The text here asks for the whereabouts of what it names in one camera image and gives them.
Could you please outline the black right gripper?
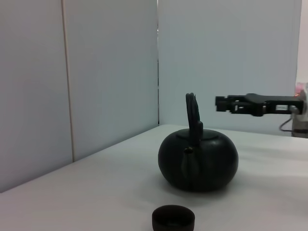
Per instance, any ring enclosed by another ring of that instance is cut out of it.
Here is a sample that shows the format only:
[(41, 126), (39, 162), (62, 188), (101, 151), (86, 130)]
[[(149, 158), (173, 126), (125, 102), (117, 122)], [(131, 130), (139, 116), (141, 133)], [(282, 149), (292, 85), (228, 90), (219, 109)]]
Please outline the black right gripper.
[(253, 116), (303, 114), (303, 100), (295, 96), (265, 96), (249, 93), (215, 97), (215, 106), (218, 112), (229, 111), (231, 114), (246, 114), (246, 102), (250, 103), (248, 111)]

